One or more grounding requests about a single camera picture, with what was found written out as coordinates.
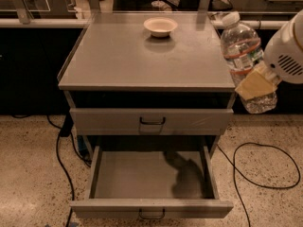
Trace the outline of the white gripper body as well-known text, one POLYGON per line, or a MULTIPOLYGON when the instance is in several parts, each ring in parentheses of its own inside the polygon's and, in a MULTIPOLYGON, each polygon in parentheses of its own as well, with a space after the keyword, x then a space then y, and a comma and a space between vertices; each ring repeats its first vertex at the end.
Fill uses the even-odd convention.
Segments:
POLYGON ((303 83, 303 10, 270 39, 264 60, 283 81, 303 83))

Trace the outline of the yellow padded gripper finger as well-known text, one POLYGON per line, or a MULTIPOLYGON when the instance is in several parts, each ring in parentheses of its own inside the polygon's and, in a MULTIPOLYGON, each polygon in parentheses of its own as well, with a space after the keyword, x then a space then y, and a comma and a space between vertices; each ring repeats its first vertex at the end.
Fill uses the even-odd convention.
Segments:
POLYGON ((264 61, 258 63, 236 87, 235 91, 244 99, 250 100, 275 92, 281 82, 278 76, 264 61))

